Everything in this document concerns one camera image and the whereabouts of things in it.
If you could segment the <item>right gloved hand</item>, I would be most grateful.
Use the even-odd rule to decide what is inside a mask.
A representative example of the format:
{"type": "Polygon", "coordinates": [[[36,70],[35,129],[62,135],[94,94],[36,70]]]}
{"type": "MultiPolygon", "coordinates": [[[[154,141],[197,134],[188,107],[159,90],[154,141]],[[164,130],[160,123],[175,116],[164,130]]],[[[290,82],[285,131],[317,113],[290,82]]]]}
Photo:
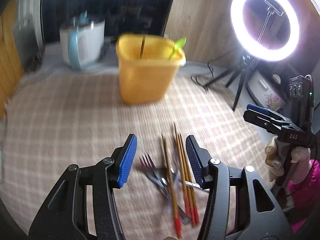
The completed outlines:
{"type": "Polygon", "coordinates": [[[290,145],[280,142],[277,136],[272,137],[266,145],[265,163],[268,166],[268,178],[270,182],[284,175],[285,159],[288,156],[294,168],[293,174],[289,176],[289,182],[298,184],[307,177],[308,172],[311,170],[310,149],[297,146],[290,153],[289,149],[290,145]]]}

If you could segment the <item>pink sleeve forearm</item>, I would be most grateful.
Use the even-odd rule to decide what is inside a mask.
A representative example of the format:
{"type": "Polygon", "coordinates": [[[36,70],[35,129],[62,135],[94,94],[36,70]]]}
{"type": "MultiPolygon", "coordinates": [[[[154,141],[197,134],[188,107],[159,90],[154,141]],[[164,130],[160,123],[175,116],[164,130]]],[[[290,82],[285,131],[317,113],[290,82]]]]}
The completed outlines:
{"type": "Polygon", "coordinates": [[[297,211],[290,222],[293,233],[296,233],[319,203],[319,161],[309,158],[299,161],[288,189],[297,211]]]}

